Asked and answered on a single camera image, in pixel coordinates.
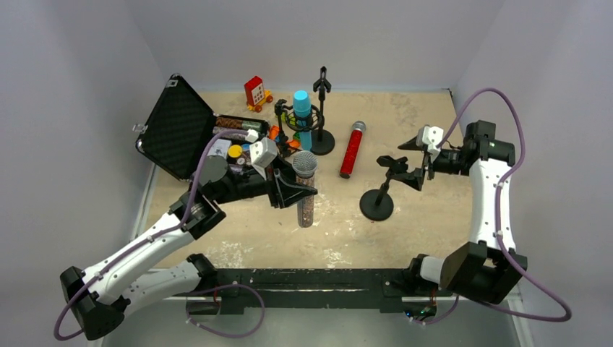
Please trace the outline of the black round-base mic stand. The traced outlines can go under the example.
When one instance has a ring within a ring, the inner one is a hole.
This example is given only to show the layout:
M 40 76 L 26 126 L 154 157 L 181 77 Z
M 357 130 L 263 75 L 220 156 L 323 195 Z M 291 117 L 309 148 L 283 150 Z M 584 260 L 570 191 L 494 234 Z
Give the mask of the black round-base mic stand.
M 393 199 L 389 195 L 390 182 L 402 180 L 402 175 L 407 173 L 407 157 L 392 158 L 389 155 L 381 155 L 376 160 L 377 164 L 386 168 L 385 181 L 379 189 L 371 189 L 362 194 L 359 200 L 359 208 L 364 217 L 371 221 L 383 221 L 388 219 L 393 211 Z

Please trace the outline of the blue toy microphone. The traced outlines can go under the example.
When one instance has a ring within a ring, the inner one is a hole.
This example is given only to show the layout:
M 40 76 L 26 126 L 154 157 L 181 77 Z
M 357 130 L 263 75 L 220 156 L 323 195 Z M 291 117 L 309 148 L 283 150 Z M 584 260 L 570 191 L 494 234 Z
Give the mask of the blue toy microphone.
M 293 113 L 296 125 L 303 129 L 299 132 L 302 150 L 312 149 L 312 104 L 307 91 L 298 90 L 293 94 Z

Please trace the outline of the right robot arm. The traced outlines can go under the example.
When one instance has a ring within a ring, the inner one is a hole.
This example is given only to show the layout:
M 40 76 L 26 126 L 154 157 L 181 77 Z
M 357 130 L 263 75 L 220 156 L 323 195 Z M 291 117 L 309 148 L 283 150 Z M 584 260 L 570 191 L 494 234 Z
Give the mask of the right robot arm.
M 476 121 L 466 127 L 458 148 L 437 149 L 443 129 L 425 126 L 399 145 L 401 150 L 424 154 L 420 168 L 408 174 L 408 185 L 420 190 L 435 174 L 467 176 L 472 189 L 471 231 L 468 241 L 446 258 L 419 254 L 409 272 L 420 286 L 438 286 L 474 301 L 500 303 L 521 279 L 510 255 L 525 270 L 528 260 L 516 252 L 510 225 L 510 170 L 515 147 L 496 140 L 496 126 Z

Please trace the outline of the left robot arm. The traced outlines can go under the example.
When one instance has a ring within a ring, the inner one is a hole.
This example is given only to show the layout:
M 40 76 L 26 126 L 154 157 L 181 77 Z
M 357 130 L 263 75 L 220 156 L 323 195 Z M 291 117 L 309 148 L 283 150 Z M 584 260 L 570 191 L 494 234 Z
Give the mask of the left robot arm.
M 152 273 L 151 268 L 213 230 L 226 216 L 223 203 L 266 195 L 274 208 L 283 209 L 315 196 L 311 179 L 317 167 L 308 151 L 287 161 L 256 150 L 251 166 L 241 173 L 232 171 L 221 156 L 202 157 L 189 190 L 146 232 L 95 265 L 70 267 L 61 274 L 64 312 L 74 315 L 80 334 L 97 340 L 157 301 L 221 290 L 218 270 L 202 254 L 164 271 Z

